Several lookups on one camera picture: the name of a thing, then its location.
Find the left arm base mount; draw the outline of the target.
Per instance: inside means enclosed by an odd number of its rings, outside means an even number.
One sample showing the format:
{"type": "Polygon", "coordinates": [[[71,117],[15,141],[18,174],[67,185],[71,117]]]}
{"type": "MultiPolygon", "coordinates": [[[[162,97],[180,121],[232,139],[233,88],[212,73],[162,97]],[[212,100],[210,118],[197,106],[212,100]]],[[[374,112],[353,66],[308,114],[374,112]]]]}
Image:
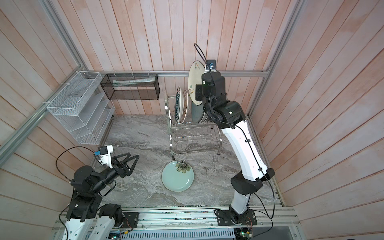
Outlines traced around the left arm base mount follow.
{"type": "Polygon", "coordinates": [[[138,226],[139,212],[123,212],[123,229],[135,229],[138,226]]]}

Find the white plate with text rim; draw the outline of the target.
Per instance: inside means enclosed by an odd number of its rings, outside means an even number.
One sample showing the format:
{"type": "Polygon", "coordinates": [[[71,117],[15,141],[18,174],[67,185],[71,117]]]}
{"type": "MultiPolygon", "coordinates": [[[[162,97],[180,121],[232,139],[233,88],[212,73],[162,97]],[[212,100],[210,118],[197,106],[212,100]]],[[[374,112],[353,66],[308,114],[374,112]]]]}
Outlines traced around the white plate with text rim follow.
{"type": "Polygon", "coordinates": [[[183,115],[184,109],[184,97],[183,90],[181,87],[177,88],[176,102],[175,102],[175,122],[179,124],[183,115]]]}

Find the cream floral plate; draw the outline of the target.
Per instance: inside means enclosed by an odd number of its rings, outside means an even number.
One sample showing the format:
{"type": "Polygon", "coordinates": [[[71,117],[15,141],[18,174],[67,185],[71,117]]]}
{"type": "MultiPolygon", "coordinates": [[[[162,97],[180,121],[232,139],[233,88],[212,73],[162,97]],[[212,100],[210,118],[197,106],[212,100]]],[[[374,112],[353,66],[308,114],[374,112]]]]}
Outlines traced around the cream floral plate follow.
{"type": "Polygon", "coordinates": [[[201,105],[203,101],[196,99],[197,87],[202,84],[202,75],[205,73],[205,66],[200,61],[194,61],[189,70],[188,91],[192,102],[201,105]]]}

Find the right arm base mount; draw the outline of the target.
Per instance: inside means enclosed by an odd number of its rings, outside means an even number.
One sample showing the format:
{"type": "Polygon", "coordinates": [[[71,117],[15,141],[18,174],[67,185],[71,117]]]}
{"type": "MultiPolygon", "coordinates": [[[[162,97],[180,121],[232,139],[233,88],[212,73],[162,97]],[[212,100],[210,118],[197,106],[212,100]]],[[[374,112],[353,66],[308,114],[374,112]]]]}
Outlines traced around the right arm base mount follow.
{"type": "Polygon", "coordinates": [[[219,226],[256,226],[257,219],[253,210],[246,210],[243,214],[238,215],[234,210],[215,209],[214,214],[217,217],[219,226]]]}

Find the dark teal ceramic plate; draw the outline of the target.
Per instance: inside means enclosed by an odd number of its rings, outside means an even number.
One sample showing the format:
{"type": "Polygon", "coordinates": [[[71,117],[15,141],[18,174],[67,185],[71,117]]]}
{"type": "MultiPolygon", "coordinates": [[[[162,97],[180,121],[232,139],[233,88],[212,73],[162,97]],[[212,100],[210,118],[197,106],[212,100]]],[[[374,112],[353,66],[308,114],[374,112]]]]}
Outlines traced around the dark teal ceramic plate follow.
{"type": "Polygon", "coordinates": [[[191,115],[192,121],[194,123],[199,123],[204,116],[204,105],[201,103],[200,105],[196,105],[195,103],[191,103],[191,115]]]}

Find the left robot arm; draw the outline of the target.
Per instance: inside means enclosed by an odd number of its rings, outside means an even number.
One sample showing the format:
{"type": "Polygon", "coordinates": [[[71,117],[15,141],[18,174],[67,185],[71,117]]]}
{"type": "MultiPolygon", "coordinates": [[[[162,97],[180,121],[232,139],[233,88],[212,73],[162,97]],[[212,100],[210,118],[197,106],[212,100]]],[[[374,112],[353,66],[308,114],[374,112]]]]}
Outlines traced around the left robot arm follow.
{"type": "Polygon", "coordinates": [[[121,205],[105,204],[100,206],[103,199],[101,191],[116,182],[116,178],[130,176],[139,160],[138,155],[130,153],[112,157],[112,166],[102,172],[96,172],[91,166],[79,168],[71,186],[74,187],[71,202],[68,206],[63,240],[84,240],[94,221],[89,239],[107,240],[113,228],[120,229],[115,237],[133,231],[138,225],[139,213],[124,214],[121,205]]]}

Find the orange sunburst plate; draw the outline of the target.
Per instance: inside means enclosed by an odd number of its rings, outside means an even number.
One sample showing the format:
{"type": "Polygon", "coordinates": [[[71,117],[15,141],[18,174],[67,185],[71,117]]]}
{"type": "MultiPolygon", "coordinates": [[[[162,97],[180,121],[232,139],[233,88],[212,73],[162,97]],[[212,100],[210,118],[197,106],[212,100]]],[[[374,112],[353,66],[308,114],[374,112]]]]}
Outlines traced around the orange sunburst plate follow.
{"type": "Polygon", "coordinates": [[[185,122],[185,119],[186,119],[186,116],[187,116],[187,112],[188,112],[188,106],[189,106],[189,91],[188,90],[184,90],[183,91],[183,112],[182,112],[182,115],[181,115],[181,121],[180,123],[184,123],[185,122]]]}

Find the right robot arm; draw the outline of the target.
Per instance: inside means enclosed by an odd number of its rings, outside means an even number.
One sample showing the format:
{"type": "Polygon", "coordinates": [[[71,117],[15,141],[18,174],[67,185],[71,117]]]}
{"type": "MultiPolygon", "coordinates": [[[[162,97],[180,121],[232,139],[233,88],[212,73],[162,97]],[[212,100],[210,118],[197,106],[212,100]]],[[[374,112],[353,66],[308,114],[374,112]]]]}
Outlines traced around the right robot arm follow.
{"type": "Polygon", "coordinates": [[[197,100],[203,102],[209,120],[227,137],[241,165],[241,171],[231,179],[235,194],[230,205],[230,213],[240,220],[249,211],[251,195],[260,190],[275,171],[260,157],[241,105],[227,99],[226,80],[221,73],[198,74],[197,81],[194,84],[197,100]]]}

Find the stainless steel dish rack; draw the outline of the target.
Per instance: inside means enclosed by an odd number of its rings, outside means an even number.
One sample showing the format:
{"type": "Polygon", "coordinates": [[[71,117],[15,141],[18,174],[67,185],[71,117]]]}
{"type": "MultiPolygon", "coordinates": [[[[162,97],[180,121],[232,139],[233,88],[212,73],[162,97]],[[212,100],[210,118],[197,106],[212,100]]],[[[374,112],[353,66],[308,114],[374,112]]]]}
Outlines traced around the stainless steel dish rack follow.
{"type": "Polygon", "coordinates": [[[169,96],[167,92],[164,92],[164,96],[172,159],[174,160],[179,154],[197,152],[215,151],[220,155],[223,139],[217,125],[209,121],[194,123],[191,110],[187,111],[185,122],[177,124],[175,122],[176,96],[169,96]]]}

